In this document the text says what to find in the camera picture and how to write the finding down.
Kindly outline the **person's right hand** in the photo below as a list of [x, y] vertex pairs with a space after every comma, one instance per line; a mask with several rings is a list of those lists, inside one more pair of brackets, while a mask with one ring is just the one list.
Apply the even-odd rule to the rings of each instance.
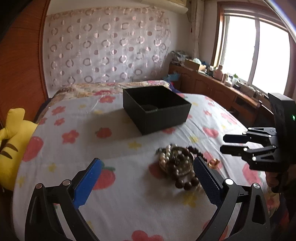
[[295, 187], [295, 164], [282, 173], [266, 172], [267, 185], [274, 190], [287, 191]]

